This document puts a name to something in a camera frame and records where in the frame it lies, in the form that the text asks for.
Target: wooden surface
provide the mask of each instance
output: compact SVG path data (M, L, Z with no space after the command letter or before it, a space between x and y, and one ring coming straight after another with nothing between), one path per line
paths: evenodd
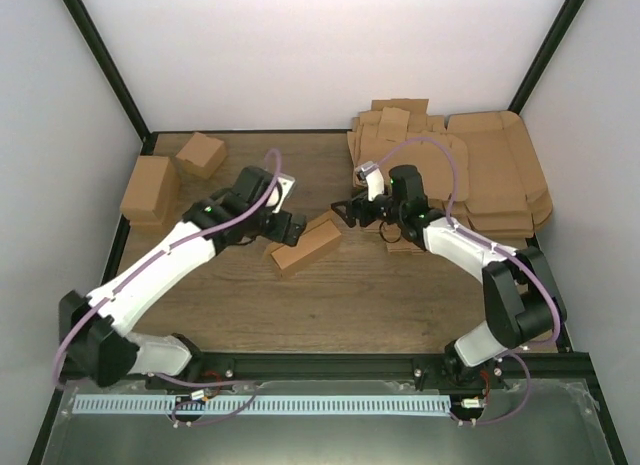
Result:
M311 219L351 193L344 134L216 134L229 157L211 180L180 171L176 221L193 202L230 186L240 170L262 165L271 147L296 177L285 209ZM155 154L174 156L186 134L163 134ZM266 240L225 250L170 290L136 331L179 332L203 350L440 352L484 319L482 288L430 254L388 254L377 234L348 229L340 248L294 278L280 281L262 259ZM121 271L160 236L132 230Z

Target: black frame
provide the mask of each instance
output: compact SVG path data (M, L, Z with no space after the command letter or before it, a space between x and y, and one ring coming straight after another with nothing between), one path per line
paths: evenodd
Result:
M549 32L538 50L529 70L513 97L509 110L520 113L533 92L538 80L549 64L562 38L585 0L565 0ZM82 0L63 0L78 29L87 42L96 61L116 94L122 108L129 117L142 142L141 155L151 155L158 139L157 132L150 132L138 110L133 97L122 79L109 51L103 43ZM113 246L102 278L106 283L117 274L118 266L129 234L129 223L120 218ZM530 245L538 246L533 237ZM591 396L599 402L598 419L605 432L611 455L616 465L628 462L618 439L615 426L609 414L604 395L596 377L589 354L574 352L564 326L557 341L558 354L524 354L523 358L534 378L583 379ZM205 353L204 361L210 370L233 370L234 376L242 379L257 380L409 380L419 389L438 389L441 393L462 394L477 391L477 385L455 387L443 381L439 373L443 360L442 354L258 354L258 353ZM419 377L414 371L420 369ZM505 360L502 364L503 378L522 378L523 373L517 363ZM72 363L66 363L63 379L77 376ZM40 433L36 439L29 459L30 465L42 462L51 434L62 392L53 394L44 417Z

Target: stack of cardboard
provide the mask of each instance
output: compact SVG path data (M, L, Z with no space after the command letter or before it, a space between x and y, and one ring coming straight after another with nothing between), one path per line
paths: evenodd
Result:
M553 206L522 119L512 112L470 113L445 125L444 116L427 114L427 105L426 99L373 100L347 133L354 166L377 162L409 138L427 137L447 147L456 163L453 215L461 223L495 238L527 238L542 228ZM453 189L445 155L427 141L405 146L381 167L387 181L399 164L418 167L430 205L444 210ZM361 185L355 174L353 183Z

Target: cardboard box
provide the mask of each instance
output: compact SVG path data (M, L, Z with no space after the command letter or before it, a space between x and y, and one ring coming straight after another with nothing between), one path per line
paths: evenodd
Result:
M182 168L200 178L210 178L227 158L227 147L222 140L194 133L176 155Z
M160 225L172 216L180 178L168 157L139 157L120 211L131 223Z
M307 223L295 247L279 243L267 247L265 257L273 264L279 278L292 277L338 248L342 234L333 223L334 216L329 211Z

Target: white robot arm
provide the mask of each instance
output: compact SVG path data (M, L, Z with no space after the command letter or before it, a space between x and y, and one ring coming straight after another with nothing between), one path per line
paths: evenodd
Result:
M378 167L367 162L356 169L367 189L331 208L349 225L368 226L375 220L397 224L402 236L425 251L440 255L472 275L483 286L486 320L445 349L448 372L456 380L477 371L486 361L530 341L553 327L551 310L535 287L513 266L515 257L544 284L561 320L566 309L546 259L535 247L516 250L464 228L453 217L430 208L422 177L413 165L390 170L390 190Z
M294 246L306 227L303 216L282 211L295 179L278 175L265 204L245 220L218 232L262 196L273 176L246 167L229 190L194 204L173 230L145 256L110 282L81 297L70 292L60 302L60 335L66 336L85 313L95 317L68 347L68 355L98 385L116 383L127 374L179 375L192 359L194 346L182 336L133 333L135 324L170 288L226 247L258 235Z

